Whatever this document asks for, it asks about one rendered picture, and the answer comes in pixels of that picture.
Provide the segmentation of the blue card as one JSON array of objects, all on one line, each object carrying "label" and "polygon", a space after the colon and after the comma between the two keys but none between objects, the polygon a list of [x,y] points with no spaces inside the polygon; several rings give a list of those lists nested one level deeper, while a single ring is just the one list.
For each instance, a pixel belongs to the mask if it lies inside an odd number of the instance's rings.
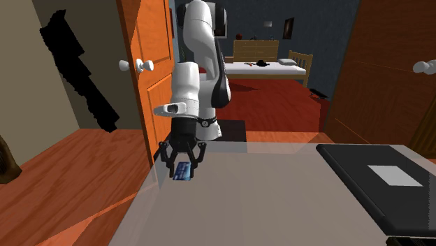
[{"label": "blue card", "polygon": [[174,172],[173,180],[190,181],[191,163],[189,161],[180,161]]}]

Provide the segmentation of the orange door with white knob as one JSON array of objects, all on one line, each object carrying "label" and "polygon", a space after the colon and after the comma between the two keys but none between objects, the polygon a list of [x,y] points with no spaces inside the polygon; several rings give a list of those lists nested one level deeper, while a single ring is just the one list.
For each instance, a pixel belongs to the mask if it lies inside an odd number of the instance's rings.
[{"label": "orange door with white knob", "polygon": [[127,61],[143,128],[147,158],[154,164],[159,142],[170,133],[170,118],[153,109],[171,97],[175,64],[169,0],[116,0]]}]

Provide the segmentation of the brown door with white knob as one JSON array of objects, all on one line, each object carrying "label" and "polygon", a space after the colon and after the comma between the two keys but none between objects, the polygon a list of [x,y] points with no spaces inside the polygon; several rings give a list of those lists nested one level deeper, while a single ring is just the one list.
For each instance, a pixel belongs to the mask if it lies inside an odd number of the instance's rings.
[{"label": "brown door with white knob", "polygon": [[335,143],[400,144],[436,159],[436,0],[361,0],[325,123]]}]

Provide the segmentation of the wooden bed with white mattress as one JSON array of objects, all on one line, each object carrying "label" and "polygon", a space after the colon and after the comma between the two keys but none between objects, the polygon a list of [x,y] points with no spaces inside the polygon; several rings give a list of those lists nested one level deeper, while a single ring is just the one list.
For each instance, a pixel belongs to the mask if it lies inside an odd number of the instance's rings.
[{"label": "wooden bed with white mattress", "polygon": [[303,87],[307,87],[313,55],[289,51],[289,59],[297,64],[282,65],[270,62],[268,66],[259,67],[244,62],[225,63],[226,74],[229,79],[271,79],[271,80],[302,80]]}]

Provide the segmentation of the dark framed wall picture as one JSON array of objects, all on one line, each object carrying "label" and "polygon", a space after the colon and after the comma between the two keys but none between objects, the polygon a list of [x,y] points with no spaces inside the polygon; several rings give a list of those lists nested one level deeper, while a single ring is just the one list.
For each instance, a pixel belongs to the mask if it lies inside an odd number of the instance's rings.
[{"label": "dark framed wall picture", "polygon": [[291,17],[284,21],[283,39],[291,40],[295,18]]}]

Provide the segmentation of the black book with grey label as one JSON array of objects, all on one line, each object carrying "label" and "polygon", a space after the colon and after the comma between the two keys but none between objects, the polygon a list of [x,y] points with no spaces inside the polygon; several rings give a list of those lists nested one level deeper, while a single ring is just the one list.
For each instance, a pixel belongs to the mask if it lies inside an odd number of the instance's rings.
[{"label": "black book with grey label", "polygon": [[436,175],[389,145],[316,150],[386,235],[436,238]]}]

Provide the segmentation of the light wooden chest of drawers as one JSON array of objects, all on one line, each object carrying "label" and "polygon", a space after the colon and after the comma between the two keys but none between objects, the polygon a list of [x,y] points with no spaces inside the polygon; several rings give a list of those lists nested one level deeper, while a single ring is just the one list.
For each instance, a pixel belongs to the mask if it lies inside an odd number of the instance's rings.
[{"label": "light wooden chest of drawers", "polygon": [[253,36],[249,40],[242,38],[242,34],[236,34],[233,42],[234,62],[275,62],[277,60],[279,41],[274,38],[259,40]]}]

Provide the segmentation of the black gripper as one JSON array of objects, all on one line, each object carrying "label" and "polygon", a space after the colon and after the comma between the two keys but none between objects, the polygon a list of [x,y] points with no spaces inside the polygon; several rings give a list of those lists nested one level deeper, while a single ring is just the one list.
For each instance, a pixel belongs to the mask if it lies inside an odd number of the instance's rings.
[{"label": "black gripper", "polygon": [[191,162],[191,170],[198,167],[198,164],[203,161],[207,143],[198,143],[199,153],[198,156],[194,156],[193,149],[196,146],[196,125],[195,118],[189,117],[174,117],[171,120],[170,130],[170,146],[173,148],[170,155],[168,155],[167,148],[169,141],[159,143],[158,153],[162,162],[166,163],[166,167],[169,169],[169,177],[172,178],[175,172],[175,159],[177,152],[187,152],[189,160]]}]

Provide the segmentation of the dark robot stand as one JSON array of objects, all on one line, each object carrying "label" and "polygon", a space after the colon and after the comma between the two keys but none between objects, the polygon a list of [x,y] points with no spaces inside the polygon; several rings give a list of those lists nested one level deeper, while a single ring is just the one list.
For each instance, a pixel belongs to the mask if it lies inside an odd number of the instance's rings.
[{"label": "dark robot stand", "polygon": [[215,141],[246,142],[244,120],[217,120],[221,128],[221,137]]}]

